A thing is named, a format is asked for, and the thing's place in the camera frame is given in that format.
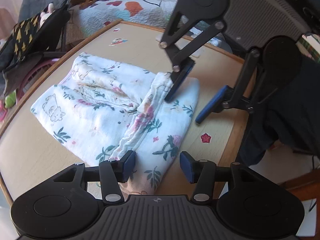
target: green toy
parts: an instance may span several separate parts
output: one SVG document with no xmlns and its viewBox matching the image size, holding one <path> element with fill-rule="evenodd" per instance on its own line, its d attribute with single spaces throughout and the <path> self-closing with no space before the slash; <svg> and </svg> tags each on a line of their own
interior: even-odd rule
<svg viewBox="0 0 320 240">
<path fill-rule="evenodd" d="M 5 97 L 5 108 L 9 109 L 16 104 L 16 91 Z"/>
</svg>

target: ribbed grip surface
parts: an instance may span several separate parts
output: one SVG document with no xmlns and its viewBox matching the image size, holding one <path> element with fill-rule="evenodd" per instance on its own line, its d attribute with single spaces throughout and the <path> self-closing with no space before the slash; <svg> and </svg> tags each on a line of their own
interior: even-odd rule
<svg viewBox="0 0 320 240">
<path fill-rule="evenodd" d="M 214 106 L 219 101 L 219 99 L 222 99 L 224 97 L 224 94 L 226 90 L 228 89 L 228 86 L 223 86 L 211 100 L 205 105 L 205 107 L 201 110 L 201 112 L 196 117 L 195 122 L 198 124 L 201 124 L 202 121 L 212 112 L 214 111 Z"/>
<path fill-rule="evenodd" d="M 211 208 L 186 196 L 131 195 L 107 207 L 87 231 L 68 240 L 248 240 L 225 228 Z M 22 236 L 20 240 L 31 240 Z"/>
<path fill-rule="evenodd" d="M 275 36 L 297 41 L 310 31 L 303 18 L 285 0 L 230 0 L 224 19 L 225 34 L 244 49 L 263 47 Z"/>
</svg>

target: folded cloth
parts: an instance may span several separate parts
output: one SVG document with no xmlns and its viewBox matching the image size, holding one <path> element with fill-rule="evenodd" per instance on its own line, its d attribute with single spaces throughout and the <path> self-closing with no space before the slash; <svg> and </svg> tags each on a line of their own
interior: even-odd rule
<svg viewBox="0 0 320 240">
<path fill-rule="evenodd" d="M 90 166 L 136 152 L 126 194 L 153 194 L 178 153 L 196 107 L 199 83 L 187 78 L 174 103 L 169 73 L 82 53 L 69 75 L 31 107 L 43 127 Z"/>
</svg>

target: wooden table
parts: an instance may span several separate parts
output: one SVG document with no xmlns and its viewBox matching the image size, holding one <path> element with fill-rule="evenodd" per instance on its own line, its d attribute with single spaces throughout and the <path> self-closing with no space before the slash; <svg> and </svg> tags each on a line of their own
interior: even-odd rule
<svg viewBox="0 0 320 240">
<path fill-rule="evenodd" d="M 74 59 L 84 51 L 154 73 L 171 71 L 170 61 L 156 41 L 156 36 L 163 31 L 120 20 L 112 22 L 69 51 L 30 88 L 0 130 L 0 185 L 9 204 L 45 179 L 81 161 L 49 135 L 31 114 L 30 107 L 36 99 L 50 86 L 59 83 L 68 74 Z M 110 47 L 115 38 L 128 41 Z M 200 81 L 200 97 L 193 120 L 218 89 L 223 85 L 234 85 L 243 63 L 241 58 L 210 44 L 202 50 L 200 57 L 194 58 L 196 65 L 189 75 Z M 229 166 L 236 157 L 246 121 L 247 113 L 236 109 L 211 114 L 201 125 L 192 121 L 180 151 L 189 152 L 195 159 Z M 200 136 L 204 133 L 211 136 L 210 143 L 201 141 Z M 156 193 L 190 195 L 193 188 L 176 158 Z"/>
</svg>

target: red flower sticker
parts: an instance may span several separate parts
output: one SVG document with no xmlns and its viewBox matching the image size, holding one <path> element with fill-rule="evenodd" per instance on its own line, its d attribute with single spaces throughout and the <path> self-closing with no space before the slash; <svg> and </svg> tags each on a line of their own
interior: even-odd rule
<svg viewBox="0 0 320 240">
<path fill-rule="evenodd" d="M 210 143 L 211 140 L 211 136 L 207 133 L 204 133 L 203 135 L 201 135 L 201 141 L 203 143 Z"/>
</svg>

